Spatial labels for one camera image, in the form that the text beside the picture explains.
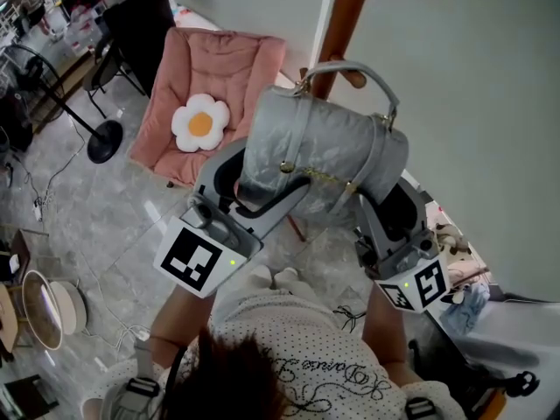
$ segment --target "desk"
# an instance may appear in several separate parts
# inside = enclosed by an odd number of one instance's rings
[[[10,293],[4,284],[0,284],[0,340],[6,350],[11,353],[18,341],[18,316],[11,302]]]

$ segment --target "handbag handle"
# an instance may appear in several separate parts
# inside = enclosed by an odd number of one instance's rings
[[[316,74],[328,74],[332,72],[340,72],[342,70],[356,70],[362,72],[374,80],[381,88],[388,98],[388,113],[384,118],[388,121],[389,128],[391,128],[396,117],[396,107],[400,103],[399,99],[396,97],[391,87],[389,87],[389,84],[387,84],[387,82],[385,82],[379,74],[360,62],[356,62],[354,60],[331,60],[328,62],[320,62],[317,66],[308,70],[304,78],[300,82],[296,83],[294,95],[298,95],[306,91],[306,89],[308,89],[311,85],[312,77]]]

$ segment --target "black chair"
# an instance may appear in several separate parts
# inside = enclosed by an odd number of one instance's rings
[[[103,51],[106,46],[109,49],[105,56],[103,56]],[[146,95],[144,91],[124,72],[123,70],[123,58],[119,53],[119,50],[115,44],[112,42],[110,34],[105,35],[101,38],[99,43],[95,46],[95,65],[87,72],[84,76],[81,86],[87,92],[89,100],[93,105],[99,110],[101,116],[106,118],[105,114],[101,108],[95,103],[94,95],[98,90],[105,93],[103,86],[107,85],[115,76],[123,76],[126,80],[134,87],[140,95]]]

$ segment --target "marble floor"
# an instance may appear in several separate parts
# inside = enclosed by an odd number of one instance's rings
[[[111,118],[124,127],[118,153],[106,164],[92,164],[84,150],[52,182],[46,199],[44,225],[32,212],[36,195],[23,167],[15,168],[10,190],[0,189],[0,222],[42,231],[25,234],[30,245],[31,266],[49,277],[78,283],[87,303],[86,334],[66,337],[62,347],[48,354],[31,336],[30,349],[16,349],[16,361],[5,366],[16,377],[39,373],[48,382],[60,406],[54,418],[81,418],[81,398],[102,374],[98,358],[109,367],[131,355],[133,339],[125,337],[119,353],[114,348],[122,325],[150,327],[158,309],[172,290],[171,281],[152,268],[158,244],[173,216],[186,208],[190,190],[166,188],[166,180],[128,159],[148,98],[141,96],[121,77],[113,79],[106,94],[95,99]],[[69,105],[92,125],[102,122],[83,91]],[[78,127],[88,139],[89,135]],[[41,196],[48,179],[81,147],[82,141],[68,115],[50,123],[19,158],[32,175]],[[273,269],[286,265],[303,271],[304,278],[331,308],[349,305],[363,312],[371,282],[354,253],[353,234],[338,228],[302,224],[308,241],[302,243],[287,221],[265,239],[264,249],[220,290],[220,296],[239,285],[258,263]],[[361,326],[354,331],[360,334]]]

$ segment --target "fan stand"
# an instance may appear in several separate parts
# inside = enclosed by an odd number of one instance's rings
[[[93,129],[71,110],[42,80],[38,80],[38,86],[91,134],[87,142],[87,156],[89,160],[94,164],[104,164],[115,155],[123,141],[123,126],[119,122],[107,120]]]

